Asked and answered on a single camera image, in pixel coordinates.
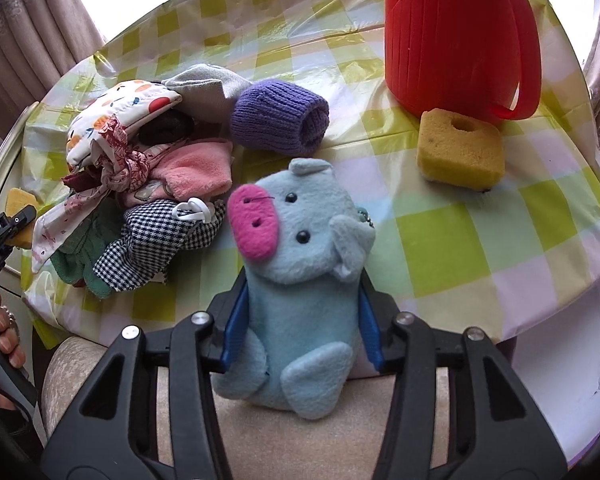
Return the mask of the round sponge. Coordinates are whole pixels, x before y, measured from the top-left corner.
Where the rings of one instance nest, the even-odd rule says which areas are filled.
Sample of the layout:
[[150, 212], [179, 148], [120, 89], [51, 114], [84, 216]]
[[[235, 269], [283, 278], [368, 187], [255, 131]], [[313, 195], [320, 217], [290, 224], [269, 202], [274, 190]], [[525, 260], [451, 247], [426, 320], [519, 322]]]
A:
[[21, 188], [11, 188], [7, 192], [4, 213], [15, 222], [15, 231], [8, 244], [21, 249], [32, 247], [33, 227], [38, 215], [38, 200]]

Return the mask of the teal green towel cloth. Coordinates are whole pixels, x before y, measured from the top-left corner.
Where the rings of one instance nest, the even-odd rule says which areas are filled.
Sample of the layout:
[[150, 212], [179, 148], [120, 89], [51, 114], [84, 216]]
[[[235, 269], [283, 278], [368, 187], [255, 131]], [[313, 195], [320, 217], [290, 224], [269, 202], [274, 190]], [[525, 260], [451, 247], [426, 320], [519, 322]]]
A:
[[97, 298], [106, 299], [111, 287], [93, 268], [107, 246], [120, 237], [122, 220], [116, 201], [105, 198], [50, 258], [61, 281], [86, 287]]

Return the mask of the red patterned knotted cloth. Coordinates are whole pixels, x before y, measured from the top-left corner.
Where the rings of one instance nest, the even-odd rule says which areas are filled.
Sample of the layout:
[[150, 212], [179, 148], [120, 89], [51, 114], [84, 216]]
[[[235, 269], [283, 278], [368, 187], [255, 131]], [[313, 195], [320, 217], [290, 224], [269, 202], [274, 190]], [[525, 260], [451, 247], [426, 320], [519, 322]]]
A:
[[39, 216], [33, 228], [31, 269], [38, 273], [76, 228], [96, 209], [109, 192], [135, 191], [150, 171], [147, 155], [129, 146], [128, 134], [111, 116], [91, 143], [95, 166], [102, 170], [100, 183], [68, 196]]

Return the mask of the white floral fabric pouch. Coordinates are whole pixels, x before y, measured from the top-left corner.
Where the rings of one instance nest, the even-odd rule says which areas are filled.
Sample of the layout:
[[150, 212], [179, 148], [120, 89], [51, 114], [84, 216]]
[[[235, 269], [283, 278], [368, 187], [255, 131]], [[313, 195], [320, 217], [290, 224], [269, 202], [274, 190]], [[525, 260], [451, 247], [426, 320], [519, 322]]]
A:
[[69, 126], [66, 162], [70, 170], [82, 169], [92, 162], [91, 144], [111, 117], [132, 139], [140, 126], [182, 102], [183, 97], [160, 82], [134, 79], [108, 89]]

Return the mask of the grey drawstring cloth bag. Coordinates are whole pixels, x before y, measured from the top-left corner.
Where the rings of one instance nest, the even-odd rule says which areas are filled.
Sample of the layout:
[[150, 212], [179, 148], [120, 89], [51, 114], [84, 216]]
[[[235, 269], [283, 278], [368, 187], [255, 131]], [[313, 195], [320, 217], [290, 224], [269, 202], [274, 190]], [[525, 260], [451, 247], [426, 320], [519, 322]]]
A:
[[227, 126], [242, 94], [252, 86], [246, 78], [227, 68], [194, 64], [161, 83], [181, 96], [176, 108], [198, 122]]

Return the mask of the blue plush pig pouch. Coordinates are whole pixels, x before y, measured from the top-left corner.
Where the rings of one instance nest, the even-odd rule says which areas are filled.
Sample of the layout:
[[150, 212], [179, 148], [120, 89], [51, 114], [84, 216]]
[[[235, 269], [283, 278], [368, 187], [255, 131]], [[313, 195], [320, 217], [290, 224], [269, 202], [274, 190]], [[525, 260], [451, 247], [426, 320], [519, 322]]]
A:
[[358, 346], [358, 288], [374, 227], [330, 162], [287, 169], [230, 194], [227, 218], [244, 263], [248, 327], [218, 396], [307, 420], [329, 415]]

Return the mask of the yellow square sponge with hole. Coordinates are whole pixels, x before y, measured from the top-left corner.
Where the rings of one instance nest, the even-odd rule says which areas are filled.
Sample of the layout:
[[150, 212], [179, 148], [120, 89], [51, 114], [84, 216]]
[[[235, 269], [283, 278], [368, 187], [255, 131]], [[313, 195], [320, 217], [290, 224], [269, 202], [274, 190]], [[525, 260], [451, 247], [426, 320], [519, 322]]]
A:
[[448, 110], [428, 110], [419, 124], [416, 162], [428, 180], [489, 191], [505, 174], [501, 133], [488, 122]]

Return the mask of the purple knitted sock roll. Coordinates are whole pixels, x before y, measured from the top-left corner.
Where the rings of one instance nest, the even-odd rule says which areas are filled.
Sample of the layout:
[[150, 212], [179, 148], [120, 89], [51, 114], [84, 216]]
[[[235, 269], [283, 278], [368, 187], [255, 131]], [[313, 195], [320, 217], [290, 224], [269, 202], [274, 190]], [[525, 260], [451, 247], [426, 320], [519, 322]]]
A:
[[265, 79], [244, 90], [230, 114], [230, 134], [252, 150], [306, 157], [320, 147], [329, 104], [289, 81]]

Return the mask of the white cardboard box purple rim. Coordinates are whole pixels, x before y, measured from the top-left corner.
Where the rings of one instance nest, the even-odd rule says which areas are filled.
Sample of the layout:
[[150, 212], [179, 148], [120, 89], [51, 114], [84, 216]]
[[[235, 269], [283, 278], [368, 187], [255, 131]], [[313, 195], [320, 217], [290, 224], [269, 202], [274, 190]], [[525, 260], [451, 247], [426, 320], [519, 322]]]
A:
[[600, 280], [517, 337], [513, 368], [575, 465], [600, 438]]

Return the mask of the black white gingham pouch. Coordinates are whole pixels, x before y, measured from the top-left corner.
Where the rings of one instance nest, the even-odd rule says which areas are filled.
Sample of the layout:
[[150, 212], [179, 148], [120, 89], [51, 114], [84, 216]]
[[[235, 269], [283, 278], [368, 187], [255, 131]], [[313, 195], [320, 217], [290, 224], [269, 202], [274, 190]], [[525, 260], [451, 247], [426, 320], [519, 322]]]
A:
[[96, 260], [93, 270], [115, 292], [140, 288], [165, 274], [179, 252], [207, 248], [226, 215], [222, 200], [154, 200], [124, 212], [119, 238]]

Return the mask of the green checked plastic tablecloth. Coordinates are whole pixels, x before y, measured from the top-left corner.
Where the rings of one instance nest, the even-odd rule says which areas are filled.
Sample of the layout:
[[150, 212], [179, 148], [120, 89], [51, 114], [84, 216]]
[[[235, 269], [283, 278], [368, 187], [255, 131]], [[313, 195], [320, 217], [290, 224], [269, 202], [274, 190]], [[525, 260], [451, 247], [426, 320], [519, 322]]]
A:
[[171, 0], [73, 67], [24, 127], [22, 184], [66, 196], [70, 122], [120, 81], [208, 62], [300, 84], [329, 102], [321, 158], [377, 232], [367, 271], [401, 307], [492, 338], [542, 322], [600, 279], [600, 151], [588, 88], [548, 0], [535, 114], [502, 127], [506, 174], [480, 194], [426, 181], [417, 122], [384, 81], [384, 0]]

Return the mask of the pink fleece cloth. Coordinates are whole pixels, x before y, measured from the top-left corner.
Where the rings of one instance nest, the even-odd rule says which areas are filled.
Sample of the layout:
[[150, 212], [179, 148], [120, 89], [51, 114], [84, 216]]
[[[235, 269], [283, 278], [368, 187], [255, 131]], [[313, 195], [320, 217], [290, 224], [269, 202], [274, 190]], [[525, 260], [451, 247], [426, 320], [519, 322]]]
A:
[[224, 139], [196, 141], [163, 156], [136, 191], [120, 194], [125, 208], [155, 200], [183, 203], [192, 197], [208, 200], [233, 184], [230, 164], [233, 144]]

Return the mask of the beige velvet cushion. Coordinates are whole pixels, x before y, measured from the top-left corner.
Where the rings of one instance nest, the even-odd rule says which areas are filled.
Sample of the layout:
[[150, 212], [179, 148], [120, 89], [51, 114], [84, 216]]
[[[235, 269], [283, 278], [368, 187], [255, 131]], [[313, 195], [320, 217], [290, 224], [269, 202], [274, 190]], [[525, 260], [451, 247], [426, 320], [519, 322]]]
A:
[[[106, 348], [72, 336], [50, 358], [41, 413], [51, 434]], [[236, 479], [369, 479], [384, 437], [394, 378], [350, 380], [329, 416], [309, 422], [291, 412], [216, 396], [214, 406]]]

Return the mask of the beige curtain left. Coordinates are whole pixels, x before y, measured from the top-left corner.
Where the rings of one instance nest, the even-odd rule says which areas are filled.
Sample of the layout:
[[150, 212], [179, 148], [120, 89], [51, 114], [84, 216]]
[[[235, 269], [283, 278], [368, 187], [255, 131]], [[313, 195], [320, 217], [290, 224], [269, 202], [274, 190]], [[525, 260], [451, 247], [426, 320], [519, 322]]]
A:
[[0, 0], [0, 136], [101, 46], [82, 0]]

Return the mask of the red plastic thermos jug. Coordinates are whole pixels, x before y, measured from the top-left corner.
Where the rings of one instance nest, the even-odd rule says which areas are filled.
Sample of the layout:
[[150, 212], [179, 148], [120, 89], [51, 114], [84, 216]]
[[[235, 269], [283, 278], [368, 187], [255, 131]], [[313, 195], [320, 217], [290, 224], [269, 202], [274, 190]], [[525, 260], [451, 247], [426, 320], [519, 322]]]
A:
[[541, 50], [529, 0], [386, 0], [385, 80], [411, 114], [531, 117]]

